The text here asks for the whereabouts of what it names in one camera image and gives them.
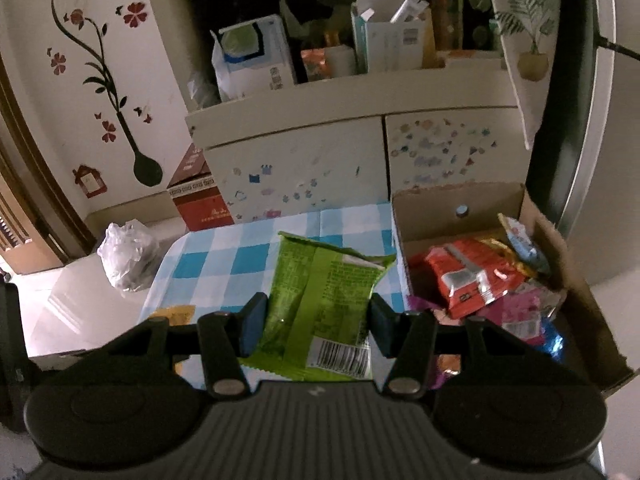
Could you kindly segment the purple cartoon snack bag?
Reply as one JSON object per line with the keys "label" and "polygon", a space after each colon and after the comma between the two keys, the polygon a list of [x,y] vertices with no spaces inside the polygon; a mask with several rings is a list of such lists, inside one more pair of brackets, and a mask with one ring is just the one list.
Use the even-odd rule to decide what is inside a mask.
{"label": "purple cartoon snack bag", "polygon": [[434,304],[434,302],[413,295],[409,295],[407,300],[409,310],[412,313],[426,312],[434,321],[434,326],[430,333],[431,340],[433,341],[433,350],[427,388],[438,390],[442,388],[449,379],[461,373],[460,354],[446,352],[444,348],[442,348],[442,345],[445,343],[442,328],[459,326],[460,322],[452,320],[446,313],[446,310],[438,304]]}

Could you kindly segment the white blue snack bag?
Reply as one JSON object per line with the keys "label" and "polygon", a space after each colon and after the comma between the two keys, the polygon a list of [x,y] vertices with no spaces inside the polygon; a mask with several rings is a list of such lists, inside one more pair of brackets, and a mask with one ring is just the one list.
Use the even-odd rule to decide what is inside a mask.
{"label": "white blue snack bag", "polygon": [[529,237],[524,224],[504,214],[498,214],[498,220],[506,232],[506,238],[520,259],[536,272],[550,274],[551,268],[547,257]]}

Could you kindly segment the magenta snack bag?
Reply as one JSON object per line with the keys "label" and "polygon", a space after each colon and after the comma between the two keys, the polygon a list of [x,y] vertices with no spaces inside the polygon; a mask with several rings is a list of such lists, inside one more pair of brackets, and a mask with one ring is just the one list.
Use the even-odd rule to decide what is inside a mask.
{"label": "magenta snack bag", "polygon": [[506,294],[478,310],[476,315],[500,326],[526,344],[541,346],[544,328],[540,307],[540,293],[530,290]]}

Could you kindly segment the blue checkered tablecloth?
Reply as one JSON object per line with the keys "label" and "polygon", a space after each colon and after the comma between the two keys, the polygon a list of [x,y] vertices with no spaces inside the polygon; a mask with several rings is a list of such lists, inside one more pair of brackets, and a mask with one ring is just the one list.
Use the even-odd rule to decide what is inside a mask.
{"label": "blue checkered tablecloth", "polygon": [[[269,299],[280,236],[287,232],[346,247],[366,256],[396,257],[375,286],[394,311],[405,311],[408,285],[396,242],[392,207],[367,205],[296,214],[186,234],[165,256],[142,309],[150,316],[159,308],[192,304],[193,321],[216,311],[239,312],[258,292]],[[372,378],[382,384],[392,367],[368,333]],[[252,388],[264,380],[287,380],[242,364]]]}

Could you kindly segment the dark yellow snack bag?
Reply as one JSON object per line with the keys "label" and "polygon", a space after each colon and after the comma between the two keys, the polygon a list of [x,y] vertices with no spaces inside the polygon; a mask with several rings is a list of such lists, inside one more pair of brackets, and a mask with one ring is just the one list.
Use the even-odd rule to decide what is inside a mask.
{"label": "dark yellow snack bag", "polygon": [[159,308],[150,318],[167,318],[170,326],[186,326],[192,323],[195,307],[192,304]]}

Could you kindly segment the orange packet on shelf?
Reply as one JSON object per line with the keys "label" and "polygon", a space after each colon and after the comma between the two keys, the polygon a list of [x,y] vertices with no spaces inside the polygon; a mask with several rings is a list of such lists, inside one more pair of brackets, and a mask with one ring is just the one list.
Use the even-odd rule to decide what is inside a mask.
{"label": "orange packet on shelf", "polygon": [[309,82],[332,78],[331,67],[326,59],[326,50],[308,49],[300,52],[306,77]]}

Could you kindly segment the red orange snack bag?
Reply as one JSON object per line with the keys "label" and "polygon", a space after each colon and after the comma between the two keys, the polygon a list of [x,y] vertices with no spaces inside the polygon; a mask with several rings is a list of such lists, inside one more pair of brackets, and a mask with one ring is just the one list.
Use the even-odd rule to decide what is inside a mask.
{"label": "red orange snack bag", "polygon": [[527,276],[475,238],[432,246],[407,260],[414,294],[465,318],[515,292]]}

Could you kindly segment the white blue box on shelf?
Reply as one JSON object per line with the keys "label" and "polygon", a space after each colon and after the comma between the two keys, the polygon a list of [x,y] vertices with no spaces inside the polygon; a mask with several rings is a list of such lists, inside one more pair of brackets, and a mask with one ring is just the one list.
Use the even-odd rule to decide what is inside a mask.
{"label": "white blue box on shelf", "polygon": [[282,20],[269,15],[212,32],[212,64],[222,102],[296,84]]}

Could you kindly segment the red house wall decal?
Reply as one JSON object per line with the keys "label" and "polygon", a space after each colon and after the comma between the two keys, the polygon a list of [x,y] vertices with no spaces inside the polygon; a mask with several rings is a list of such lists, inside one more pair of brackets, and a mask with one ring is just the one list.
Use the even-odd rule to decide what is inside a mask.
{"label": "red house wall decal", "polygon": [[75,184],[87,198],[99,196],[107,191],[107,185],[96,168],[80,165],[73,170],[73,176]]}

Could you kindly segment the green snack bag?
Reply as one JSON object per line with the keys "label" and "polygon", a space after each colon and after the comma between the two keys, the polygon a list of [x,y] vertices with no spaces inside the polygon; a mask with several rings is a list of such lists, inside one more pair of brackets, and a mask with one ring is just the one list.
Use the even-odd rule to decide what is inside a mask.
{"label": "green snack bag", "polygon": [[370,380],[367,307],[396,257],[279,236],[264,330],[242,364],[294,382]]}

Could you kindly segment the white sticker cabinet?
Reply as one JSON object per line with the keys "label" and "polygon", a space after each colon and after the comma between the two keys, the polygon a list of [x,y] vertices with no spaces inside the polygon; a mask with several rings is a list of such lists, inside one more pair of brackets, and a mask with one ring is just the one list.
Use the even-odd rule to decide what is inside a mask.
{"label": "white sticker cabinet", "polygon": [[237,222],[387,200],[415,186],[523,182],[530,155],[498,58],[357,75],[204,106],[186,126]]}

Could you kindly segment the yellow waffle snack bag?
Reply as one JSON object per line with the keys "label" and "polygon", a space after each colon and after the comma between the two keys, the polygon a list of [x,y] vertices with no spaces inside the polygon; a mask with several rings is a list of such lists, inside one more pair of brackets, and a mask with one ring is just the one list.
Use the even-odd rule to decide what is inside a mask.
{"label": "yellow waffle snack bag", "polygon": [[536,278],[538,273],[536,270],[531,268],[527,263],[525,263],[517,254],[514,252],[512,248],[510,248],[507,244],[504,244],[501,240],[497,240],[492,237],[477,237],[477,240],[484,245],[488,246],[491,250],[493,250],[500,257],[505,258],[514,269],[521,272],[521,274],[525,275],[526,278]]}

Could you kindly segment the silver foil snack bag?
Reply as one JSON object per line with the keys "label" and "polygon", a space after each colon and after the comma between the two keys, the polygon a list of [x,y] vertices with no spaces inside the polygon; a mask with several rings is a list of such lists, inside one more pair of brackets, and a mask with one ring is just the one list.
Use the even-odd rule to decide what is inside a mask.
{"label": "silver foil snack bag", "polygon": [[548,318],[549,321],[553,321],[556,318],[560,307],[562,307],[567,298],[567,290],[565,288],[552,290],[532,278],[518,286],[516,291],[519,294],[532,292],[538,298],[540,313],[545,318]]}

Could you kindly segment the crumpled white plastic bag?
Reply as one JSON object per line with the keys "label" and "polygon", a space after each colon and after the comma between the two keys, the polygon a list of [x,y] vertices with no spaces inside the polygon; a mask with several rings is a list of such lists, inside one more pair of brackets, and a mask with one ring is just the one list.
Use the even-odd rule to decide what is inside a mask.
{"label": "crumpled white plastic bag", "polygon": [[139,220],[110,223],[96,251],[114,289],[137,292],[149,287],[160,266],[160,242]]}

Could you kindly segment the shiny blue snack bag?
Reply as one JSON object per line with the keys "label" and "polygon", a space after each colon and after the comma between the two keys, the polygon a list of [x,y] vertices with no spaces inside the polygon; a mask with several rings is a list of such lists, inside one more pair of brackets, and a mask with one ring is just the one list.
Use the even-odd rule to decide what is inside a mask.
{"label": "shiny blue snack bag", "polygon": [[554,324],[548,319],[541,320],[542,343],[538,344],[537,350],[547,353],[555,362],[564,361],[564,338],[556,329]]}

